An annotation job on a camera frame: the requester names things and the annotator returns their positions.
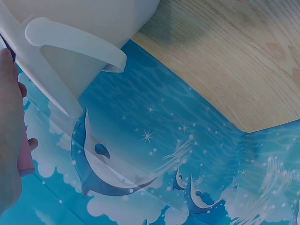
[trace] light wood surface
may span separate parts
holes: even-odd
[[[300,118],[300,0],[162,0],[133,39],[243,131]]]

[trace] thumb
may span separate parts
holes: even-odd
[[[0,82],[3,79],[13,79],[14,62],[8,49],[0,50]]]

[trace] finger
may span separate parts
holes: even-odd
[[[23,98],[26,97],[26,95],[27,95],[26,86],[24,84],[20,83],[20,82],[18,84],[19,84],[20,91],[22,93],[22,97]]]
[[[28,143],[29,143],[30,151],[33,151],[33,150],[36,149],[37,146],[38,146],[38,141],[37,141],[37,139],[35,139],[35,138],[29,139],[29,140],[28,140]]]
[[[13,57],[8,49],[0,50],[0,78],[13,79]]]

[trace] pink object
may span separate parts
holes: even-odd
[[[23,128],[22,144],[21,144],[18,161],[17,161],[17,167],[21,177],[28,176],[35,172],[32,156],[31,156],[31,150],[28,143],[25,123]]]

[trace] hand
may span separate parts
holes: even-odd
[[[17,159],[24,129],[22,98],[26,87],[17,82],[18,71],[9,50],[0,51],[0,215],[14,205],[22,191]],[[38,142],[30,139],[34,150]]]

